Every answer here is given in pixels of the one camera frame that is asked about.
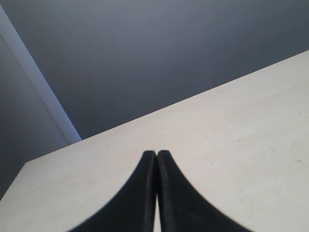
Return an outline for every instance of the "table surface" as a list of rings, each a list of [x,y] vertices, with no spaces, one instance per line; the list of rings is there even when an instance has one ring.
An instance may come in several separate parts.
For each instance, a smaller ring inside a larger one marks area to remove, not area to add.
[[[71,229],[115,195],[144,150],[168,149],[235,221],[307,232],[308,140],[309,51],[26,163],[0,201],[0,231]]]

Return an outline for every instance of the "marble surface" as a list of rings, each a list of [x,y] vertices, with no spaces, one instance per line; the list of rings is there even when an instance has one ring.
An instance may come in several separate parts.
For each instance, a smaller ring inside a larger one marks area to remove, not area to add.
[[[26,163],[0,201],[0,231],[69,230],[113,197],[144,150],[168,149],[238,223],[307,232],[308,140],[305,52]]]

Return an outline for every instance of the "gray wall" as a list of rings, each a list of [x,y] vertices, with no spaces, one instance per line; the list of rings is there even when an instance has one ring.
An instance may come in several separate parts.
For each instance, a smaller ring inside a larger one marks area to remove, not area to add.
[[[84,138],[309,49],[308,0],[0,0]]]
[[[25,162],[67,145],[0,35],[0,199]]]

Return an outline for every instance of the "white table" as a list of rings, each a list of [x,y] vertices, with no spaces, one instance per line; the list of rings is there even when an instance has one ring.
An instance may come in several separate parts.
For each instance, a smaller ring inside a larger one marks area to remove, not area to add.
[[[0,201],[0,231],[74,227],[149,149],[170,150],[249,229],[309,231],[309,51],[26,163]]]

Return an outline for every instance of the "cream tabletop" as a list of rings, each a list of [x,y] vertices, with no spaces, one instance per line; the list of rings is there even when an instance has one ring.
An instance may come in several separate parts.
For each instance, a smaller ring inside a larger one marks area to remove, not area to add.
[[[0,231],[71,229],[161,149],[238,223],[308,232],[309,51],[26,163],[0,201]]]

